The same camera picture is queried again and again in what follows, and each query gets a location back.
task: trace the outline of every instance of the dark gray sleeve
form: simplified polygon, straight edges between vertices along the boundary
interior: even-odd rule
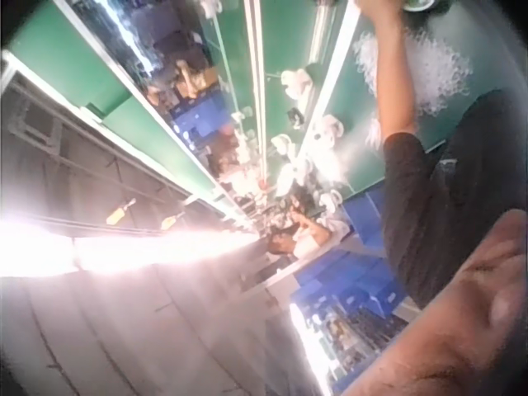
[[[400,263],[416,235],[422,233],[440,183],[416,136],[398,133],[384,143],[384,243],[389,260]]]

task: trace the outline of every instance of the hair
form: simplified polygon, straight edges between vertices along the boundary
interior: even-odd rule
[[[290,227],[287,227],[285,229],[271,227],[271,231],[267,236],[267,251],[271,254],[275,254],[276,256],[290,254],[290,252],[285,252],[284,250],[281,249],[281,247],[277,246],[277,243],[273,241],[273,238],[276,236],[281,236],[281,235],[293,236],[298,228],[299,228],[298,224],[293,224]]]

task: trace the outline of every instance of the worker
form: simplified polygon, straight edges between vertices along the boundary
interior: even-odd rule
[[[449,283],[497,219],[526,210],[526,102],[480,97],[441,159],[417,138],[405,50],[403,0],[356,0],[378,41],[377,102],[385,158],[384,245],[390,266],[423,309]]]
[[[161,111],[169,111],[179,103],[179,97],[197,98],[203,89],[217,81],[202,47],[187,34],[174,31],[153,45],[163,57],[163,67],[150,78],[147,98]]]
[[[526,394],[526,324],[526,212],[510,210],[343,396]]]
[[[269,253],[313,260],[337,246],[350,232],[350,226],[339,218],[312,220],[295,208],[292,208],[290,217],[299,227],[293,234],[282,230],[272,233],[268,238]]]

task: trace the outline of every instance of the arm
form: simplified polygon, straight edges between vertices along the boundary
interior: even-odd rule
[[[405,52],[402,0],[357,0],[378,40],[377,97],[382,138],[413,134],[414,89]]]
[[[181,75],[183,76],[183,79],[185,80],[185,83],[187,85],[187,90],[189,91],[189,96],[191,98],[196,98],[196,94],[198,93],[198,89],[196,88],[195,84],[192,82],[191,78],[191,70],[189,69],[189,65],[185,60],[178,60],[176,62],[176,65],[181,70]]]
[[[330,237],[332,237],[332,231],[306,217],[304,214],[301,214],[299,212],[293,212],[292,217],[294,221],[297,221],[301,225],[304,225],[309,228],[310,233],[317,245],[324,245],[330,239]]]
[[[147,99],[155,106],[159,105],[159,89],[153,86],[147,88]]]
[[[526,213],[505,213],[448,286],[343,395],[509,394],[501,387],[526,363],[525,240]]]

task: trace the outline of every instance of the blue plastic crate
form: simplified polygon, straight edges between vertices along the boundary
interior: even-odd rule
[[[311,280],[315,279],[317,275],[323,272],[328,266],[346,256],[346,254],[346,251],[339,249],[333,249],[326,252],[321,257],[316,258],[301,270],[297,271],[297,273],[295,273],[295,279],[299,285],[306,285]]]
[[[347,200],[343,203],[343,209],[365,246],[374,249],[384,247],[381,215],[367,194]]]
[[[317,279],[323,284],[347,279],[350,285],[353,285],[362,276],[371,271],[375,267],[376,262],[376,257],[349,253],[331,266],[328,266],[318,275]]]
[[[378,186],[373,187],[370,190],[368,190],[366,194],[370,198],[378,214],[381,216],[381,214],[383,213],[384,205],[385,205],[384,185],[379,184]]]
[[[391,281],[396,277],[384,258],[376,259],[376,263],[370,268],[368,275],[387,281]]]
[[[405,297],[407,293],[401,284],[393,280],[379,289],[375,295],[370,294],[370,300],[365,303],[365,308],[381,318],[388,318]]]
[[[334,295],[333,298],[346,314],[353,314],[363,306],[364,303],[369,301],[370,296],[366,291],[356,286],[352,286]]]

